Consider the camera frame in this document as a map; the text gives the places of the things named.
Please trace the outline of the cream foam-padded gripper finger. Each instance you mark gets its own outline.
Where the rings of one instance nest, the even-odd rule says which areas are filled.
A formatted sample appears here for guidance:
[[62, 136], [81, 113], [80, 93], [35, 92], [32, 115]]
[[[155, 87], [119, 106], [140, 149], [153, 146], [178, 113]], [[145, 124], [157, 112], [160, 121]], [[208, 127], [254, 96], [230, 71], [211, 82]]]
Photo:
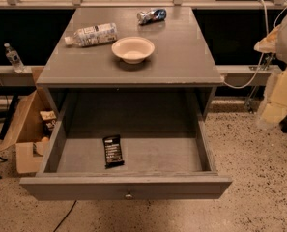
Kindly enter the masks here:
[[[287, 26], [276, 26], [254, 49], [262, 53], [275, 53], [287, 65]], [[268, 78], [257, 112], [259, 127], [275, 127], [287, 116], [287, 67], [273, 72]]]

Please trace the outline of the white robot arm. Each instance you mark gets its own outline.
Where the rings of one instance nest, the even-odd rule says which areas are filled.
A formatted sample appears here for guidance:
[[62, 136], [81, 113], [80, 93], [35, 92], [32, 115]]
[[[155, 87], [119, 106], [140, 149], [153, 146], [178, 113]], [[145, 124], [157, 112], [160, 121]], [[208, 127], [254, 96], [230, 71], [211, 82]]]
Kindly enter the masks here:
[[[254, 49], [262, 53], [274, 53], [278, 60], [287, 65], [287, 15]], [[274, 71], [268, 78], [264, 99], [257, 112], [257, 125], [262, 129], [272, 128], [286, 116], [287, 67], [282, 72]]]

